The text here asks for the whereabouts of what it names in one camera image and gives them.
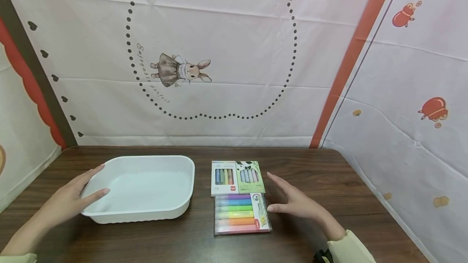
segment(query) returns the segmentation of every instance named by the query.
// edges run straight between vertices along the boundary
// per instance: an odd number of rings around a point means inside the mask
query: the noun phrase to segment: brown table surface
[[[210,168],[213,160],[259,161],[327,208],[366,245],[378,263],[424,262],[418,248],[341,154],[331,149],[215,147],[73,147],[0,214],[0,248],[73,177],[122,155],[186,155],[195,185],[186,213],[174,220],[98,225],[78,217],[53,229],[39,245],[39,262],[307,262],[325,239],[314,223],[271,214],[271,233],[213,237]],[[275,202],[265,179],[267,202]]]

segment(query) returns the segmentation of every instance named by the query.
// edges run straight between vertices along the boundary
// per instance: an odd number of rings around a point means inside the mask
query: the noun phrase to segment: bunny illustration
[[[190,82],[193,79],[200,78],[204,82],[211,82],[211,78],[205,73],[200,73],[200,70],[205,69],[211,63],[211,60],[200,61],[197,65],[188,63],[181,56],[172,55],[172,58],[162,53],[159,57],[159,62],[151,63],[151,68],[157,69],[157,73],[152,73],[152,78],[161,79],[165,87],[170,87],[175,84],[176,87],[181,86],[185,80]]]

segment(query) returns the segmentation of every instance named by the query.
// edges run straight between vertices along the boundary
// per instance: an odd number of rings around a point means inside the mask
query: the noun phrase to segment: finger
[[[289,213],[287,204],[271,204],[266,210],[274,213]]]
[[[286,182],[283,178],[280,178],[274,174],[271,174],[270,172],[267,172],[266,175],[268,178],[270,178],[275,184],[278,185],[283,191],[288,194],[289,190],[292,189],[292,185],[288,182]]]
[[[87,182],[97,173],[102,171],[104,164],[99,167],[93,168],[92,170],[87,171],[86,173],[80,174],[77,180],[74,182],[78,187],[83,188]]]
[[[96,191],[93,194],[86,196],[85,198],[82,198],[81,204],[83,205],[83,209],[93,204],[94,202],[98,201],[102,197],[106,196],[110,191],[111,190],[109,188],[105,188],[105,189]]]

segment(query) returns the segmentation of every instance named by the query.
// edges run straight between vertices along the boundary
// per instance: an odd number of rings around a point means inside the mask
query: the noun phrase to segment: plastic tray
[[[81,194],[110,188],[81,214],[96,223],[165,220],[181,216],[193,192],[195,165],[182,155],[121,156],[106,162]]]

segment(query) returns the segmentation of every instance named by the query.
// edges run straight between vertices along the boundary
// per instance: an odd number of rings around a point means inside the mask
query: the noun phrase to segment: sleeve
[[[36,254],[26,254],[23,256],[0,256],[0,263],[36,263]]]
[[[328,242],[333,263],[375,263],[364,244],[350,230],[339,241]]]

